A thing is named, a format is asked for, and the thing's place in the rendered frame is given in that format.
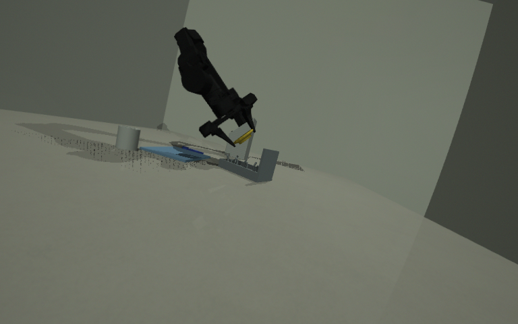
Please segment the yellow plate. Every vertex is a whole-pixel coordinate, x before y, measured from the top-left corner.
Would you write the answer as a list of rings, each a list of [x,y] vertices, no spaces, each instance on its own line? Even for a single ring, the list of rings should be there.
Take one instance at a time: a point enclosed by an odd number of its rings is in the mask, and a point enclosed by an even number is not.
[[[248,132],[246,132],[244,135],[242,135],[241,137],[239,137],[236,141],[234,141],[233,143],[236,144],[236,143],[243,143],[245,142],[247,139],[249,139],[252,135],[251,133],[253,132],[254,130],[251,129],[249,130]]]

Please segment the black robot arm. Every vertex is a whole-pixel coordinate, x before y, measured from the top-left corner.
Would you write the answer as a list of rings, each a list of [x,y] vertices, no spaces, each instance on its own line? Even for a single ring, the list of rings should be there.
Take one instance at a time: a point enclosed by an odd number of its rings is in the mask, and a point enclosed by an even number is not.
[[[224,90],[225,93],[219,94],[220,99],[209,100],[217,118],[236,108],[241,98],[234,88],[228,89],[217,74],[207,58],[204,41],[198,32],[185,27],[175,33],[174,37],[181,53],[177,58],[177,63],[183,87],[189,92],[201,95],[204,100],[210,93],[218,89]],[[239,127],[247,122],[242,113],[243,111],[240,110],[230,117],[230,119],[234,118]]]

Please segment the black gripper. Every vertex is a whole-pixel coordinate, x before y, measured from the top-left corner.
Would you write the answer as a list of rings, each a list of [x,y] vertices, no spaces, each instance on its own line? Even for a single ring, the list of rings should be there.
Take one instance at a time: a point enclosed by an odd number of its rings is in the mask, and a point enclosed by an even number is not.
[[[208,103],[208,105],[211,107],[209,100],[214,99],[214,101],[220,99],[220,93],[225,91],[222,89],[218,89],[214,91],[213,93],[210,93],[205,101]],[[203,126],[199,128],[199,131],[202,133],[202,135],[206,138],[211,134],[211,136],[217,135],[218,137],[222,138],[223,140],[227,141],[229,144],[235,147],[234,143],[230,140],[230,138],[221,130],[221,128],[218,128],[218,125],[223,123],[225,120],[229,119],[232,115],[236,114],[238,111],[242,110],[243,117],[247,121],[249,127],[253,129],[253,132],[256,132],[254,123],[252,121],[252,114],[251,114],[251,108],[253,107],[253,104],[257,101],[257,98],[254,94],[249,93],[244,98],[242,98],[239,102],[239,104],[236,106],[236,108],[231,109],[228,111],[225,116],[219,116],[216,118],[213,122],[208,121]],[[229,113],[230,112],[230,113]]]

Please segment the grey cylinder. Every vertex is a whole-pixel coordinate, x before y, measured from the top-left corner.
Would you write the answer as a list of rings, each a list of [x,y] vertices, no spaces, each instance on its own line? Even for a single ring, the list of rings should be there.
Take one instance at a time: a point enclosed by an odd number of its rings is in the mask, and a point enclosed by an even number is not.
[[[118,125],[115,147],[126,151],[137,151],[140,139],[140,129]]]

